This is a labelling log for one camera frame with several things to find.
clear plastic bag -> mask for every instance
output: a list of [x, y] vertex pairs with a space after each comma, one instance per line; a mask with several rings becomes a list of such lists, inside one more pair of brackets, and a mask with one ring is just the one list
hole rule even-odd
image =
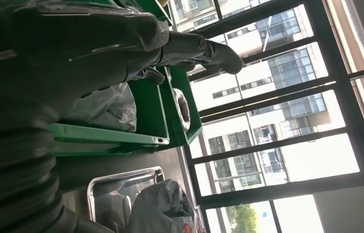
[[113, 85], [77, 99], [64, 120], [133, 133], [136, 131], [135, 99], [128, 83]]

glass pane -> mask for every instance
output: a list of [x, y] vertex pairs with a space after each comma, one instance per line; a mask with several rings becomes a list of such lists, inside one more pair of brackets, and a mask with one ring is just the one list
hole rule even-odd
[[188, 33], [218, 21], [212, 0], [171, 0], [179, 32]]
[[313, 195], [274, 200], [283, 233], [323, 233]]
[[212, 155], [344, 126], [335, 93], [330, 90], [210, 122], [202, 128], [207, 154]]
[[303, 5], [226, 33], [228, 46], [242, 57], [312, 35], [312, 28]]
[[218, 0], [224, 18], [236, 15], [271, 0]]
[[[236, 166], [239, 160], [242, 166]], [[199, 180], [203, 196], [359, 172], [347, 134], [198, 164], [195, 169], [206, 180]]]
[[268, 201], [210, 209], [206, 210], [206, 215], [212, 233], [277, 232]]
[[[201, 67], [193, 72], [202, 71]], [[192, 82], [191, 86], [198, 110], [203, 110], [327, 75], [319, 46], [313, 43], [246, 64], [236, 75], [218, 74]]]

white plastic bag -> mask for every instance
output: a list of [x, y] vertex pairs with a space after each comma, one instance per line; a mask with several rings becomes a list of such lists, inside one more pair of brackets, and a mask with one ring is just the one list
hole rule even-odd
[[128, 83], [113, 85], [77, 99], [64, 120], [133, 133], [136, 131], [135, 99]]
[[179, 184], [166, 180], [138, 195], [132, 207], [129, 232], [205, 233], [205, 230]]

plastic bag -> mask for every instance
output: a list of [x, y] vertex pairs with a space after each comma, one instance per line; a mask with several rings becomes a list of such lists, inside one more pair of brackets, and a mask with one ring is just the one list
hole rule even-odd
[[8, 2], [0, 6], [0, 18], [11, 25], [3, 32], [10, 35], [3, 39], [13, 38], [16, 54], [28, 55], [36, 65], [106, 50], [152, 51], [169, 40], [168, 22], [131, 7], [51, 0]]
[[205, 233], [187, 196], [176, 181], [142, 190], [133, 204], [130, 233]]
[[186, 98], [181, 90], [174, 88], [173, 92], [175, 93], [176, 102], [178, 104], [177, 108], [179, 118], [181, 118], [183, 130], [186, 132], [191, 127], [191, 117], [189, 113], [188, 102], [186, 101]]
[[113, 85], [77, 99], [64, 120], [133, 133], [136, 131], [135, 99], [128, 83]]

building window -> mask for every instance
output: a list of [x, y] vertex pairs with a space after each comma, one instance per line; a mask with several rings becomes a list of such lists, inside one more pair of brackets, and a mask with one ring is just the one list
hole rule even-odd
[[233, 88], [229, 88], [227, 90], [223, 90], [223, 91], [218, 91], [216, 93], [213, 93], [212, 96], [214, 97], [214, 100], [220, 97], [224, 97], [227, 95], [231, 95], [231, 94], [235, 94], [239, 92], [239, 88], [238, 87], [233, 87]]
[[212, 21], [212, 20], [214, 20], [214, 19], [217, 19], [217, 18], [218, 18], [217, 14], [210, 15], [210, 16], [207, 16], [207, 17], [205, 17], [205, 18], [201, 18], [201, 19], [199, 19], [199, 20], [195, 21], [195, 22], [194, 22], [194, 25], [195, 25], [195, 27], [197, 27], [197, 26], [199, 26], [199, 25], [202, 25], [202, 24], [204, 24], [204, 23], [210, 22], [210, 21]]
[[265, 173], [285, 172], [285, 162], [283, 161], [281, 149], [270, 149], [259, 152]]
[[[231, 133], [224, 136], [208, 139], [211, 154], [222, 153], [230, 150], [250, 147], [250, 137], [247, 130]], [[221, 193], [235, 191], [234, 181], [241, 184], [242, 188], [261, 183], [255, 155], [244, 154], [232, 159], [214, 161], [215, 172]]]
[[247, 27], [246, 28], [242, 28], [242, 29], [237, 30], [237, 31], [235, 31], [233, 33], [227, 34], [227, 38], [228, 39], [233, 39], [235, 37], [238, 37], [238, 36], [243, 35], [243, 34], [247, 34], [247, 33], [251, 32], [251, 31], [254, 31], [254, 30], [256, 30], [256, 28], [255, 29], [252, 29], [252, 28], [249, 29]]
[[211, 154], [250, 147], [250, 137], [247, 130], [208, 139]]
[[247, 7], [241, 8], [241, 9], [239, 9], [239, 10], [232, 11], [232, 12], [230, 12], [230, 13], [227, 13], [226, 15], [224, 15], [224, 16], [223, 16], [223, 18], [228, 18], [228, 17], [230, 17], [230, 16], [233, 16], [233, 15], [236, 15], [236, 14], [241, 13], [241, 12], [243, 12], [243, 11], [246, 11], [247, 9], [250, 9], [250, 6], [247, 6]]
[[262, 44], [271, 43], [300, 32], [293, 9], [256, 22]]
[[269, 113], [269, 112], [279, 110], [279, 109], [281, 109], [281, 106], [279, 104], [275, 104], [275, 105], [268, 106], [268, 107], [265, 107], [265, 108], [252, 110], [252, 111], [249, 112], [249, 114], [251, 116], [256, 116], [256, 115], [259, 115], [259, 114]]
[[255, 7], [255, 6], [259, 6], [265, 2], [269, 2], [271, 0], [249, 0], [250, 6], [251, 7]]
[[[241, 90], [245, 91], [245, 90], [257, 87], [257, 86], [262, 86], [262, 85], [271, 83], [271, 82], [273, 82], [271, 77], [260, 79], [260, 80], [257, 80], [257, 81], [251, 82], [251, 83], [241, 85]], [[214, 97], [214, 100], [215, 100], [217, 98], [224, 97], [224, 96], [231, 95], [231, 94], [235, 94], [237, 92], [239, 92], [239, 88], [232, 87], [232, 88], [229, 88], [229, 89], [226, 89], [226, 90], [223, 90], [223, 91], [215, 92], [215, 93], [212, 94], [212, 96]]]
[[236, 156], [233, 158], [233, 161], [235, 163], [235, 168], [238, 175], [245, 175], [258, 172], [255, 156], [253, 154]]
[[253, 128], [256, 144], [264, 144], [278, 140], [275, 126], [273, 124]]
[[241, 90], [245, 91], [245, 90], [257, 87], [257, 86], [262, 86], [262, 85], [271, 83], [271, 82], [273, 82], [272, 77], [260, 79], [260, 80], [257, 80], [257, 81], [251, 82], [251, 83], [241, 85]]
[[311, 125], [309, 124], [309, 120], [306, 116], [283, 121], [280, 123], [280, 127], [284, 138], [312, 133]]
[[196, 2], [196, 0], [190, 0], [189, 1], [189, 9], [195, 10], [197, 8], [198, 8], [198, 3]]
[[307, 49], [270, 58], [268, 64], [277, 89], [316, 79]]
[[287, 120], [326, 111], [321, 93], [281, 103], [281, 108]]
[[178, 18], [185, 18], [185, 11], [183, 10], [182, 0], [174, 0], [176, 12], [178, 13]]

